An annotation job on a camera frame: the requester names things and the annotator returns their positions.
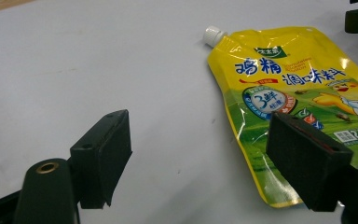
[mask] cartoon character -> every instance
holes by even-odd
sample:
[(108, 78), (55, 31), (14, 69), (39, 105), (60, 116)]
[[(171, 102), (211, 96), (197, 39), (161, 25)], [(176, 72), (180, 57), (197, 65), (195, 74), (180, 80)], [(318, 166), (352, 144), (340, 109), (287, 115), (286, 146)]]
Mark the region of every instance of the cartoon character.
[(343, 111), (358, 116), (358, 84), (343, 79), (331, 82), (328, 86), (332, 87), (339, 96), (322, 92), (313, 101), (318, 105), (336, 105)]

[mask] white cap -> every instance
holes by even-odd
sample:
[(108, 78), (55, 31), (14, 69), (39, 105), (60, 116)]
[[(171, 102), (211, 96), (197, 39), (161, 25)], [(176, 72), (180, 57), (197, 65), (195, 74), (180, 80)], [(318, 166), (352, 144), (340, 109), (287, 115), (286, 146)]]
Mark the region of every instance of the white cap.
[(223, 36), (225, 36), (225, 35), (227, 35), (227, 32), (224, 32), (217, 27), (209, 26), (205, 30), (205, 33), (204, 33), (204, 36), (202, 39), (207, 45), (214, 48), (214, 46), (216, 46), (216, 44), (219, 43), (220, 40), (222, 40)]

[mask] spout pouch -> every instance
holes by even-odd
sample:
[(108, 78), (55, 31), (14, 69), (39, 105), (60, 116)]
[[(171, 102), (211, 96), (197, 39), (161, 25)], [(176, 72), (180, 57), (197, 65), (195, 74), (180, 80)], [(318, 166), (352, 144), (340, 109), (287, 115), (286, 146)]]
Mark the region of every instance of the spout pouch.
[(267, 204), (301, 203), (266, 154), (272, 111), (295, 115), (346, 145), (358, 167), (358, 66), (317, 29), (236, 32), (223, 37), (208, 64)]

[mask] yellow pouch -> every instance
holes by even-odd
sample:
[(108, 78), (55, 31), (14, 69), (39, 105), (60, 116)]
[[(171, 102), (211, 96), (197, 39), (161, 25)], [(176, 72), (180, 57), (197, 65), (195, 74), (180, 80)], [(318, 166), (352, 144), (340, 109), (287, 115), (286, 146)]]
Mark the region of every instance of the yellow pouch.
[(289, 113), (354, 151), (358, 167), (358, 66), (311, 27), (245, 30), (215, 27), (208, 64), (262, 199), (273, 207), (301, 203), (266, 154), (272, 111)]

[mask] plastic packaging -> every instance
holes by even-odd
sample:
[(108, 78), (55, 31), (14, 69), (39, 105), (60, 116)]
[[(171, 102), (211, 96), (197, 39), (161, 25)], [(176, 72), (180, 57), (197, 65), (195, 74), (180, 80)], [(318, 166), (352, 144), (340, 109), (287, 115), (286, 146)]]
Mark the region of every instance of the plastic packaging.
[(286, 27), (227, 35), (212, 27), (204, 41), (215, 45), (208, 64), (267, 204), (301, 203), (266, 154), (272, 111), (293, 114), (346, 145), (354, 151), (351, 164), (358, 167), (358, 66), (324, 34)]

